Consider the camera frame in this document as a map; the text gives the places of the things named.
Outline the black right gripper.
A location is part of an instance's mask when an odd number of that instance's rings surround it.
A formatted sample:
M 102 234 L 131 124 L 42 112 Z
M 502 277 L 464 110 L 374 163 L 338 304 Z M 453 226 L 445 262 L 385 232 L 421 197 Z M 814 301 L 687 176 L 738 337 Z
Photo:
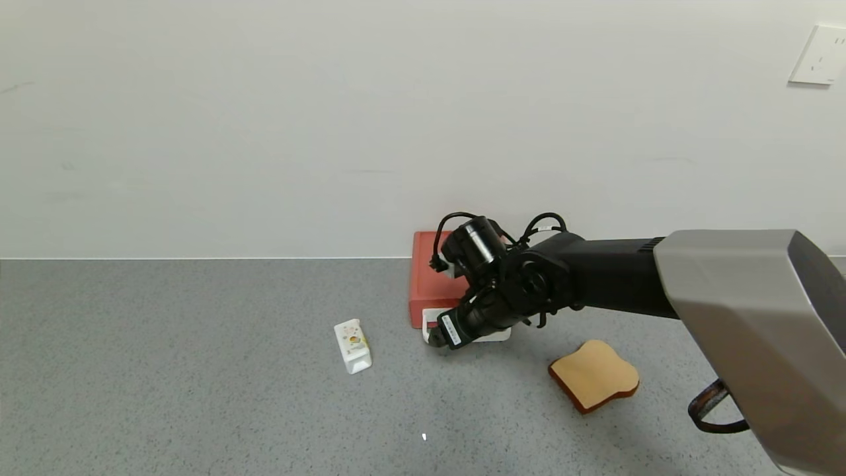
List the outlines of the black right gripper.
M 507 323 L 496 300 L 474 298 L 436 315 L 436 326 L 427 329 L 427 344 L 457 350 L 477 343 L 507 340 Z

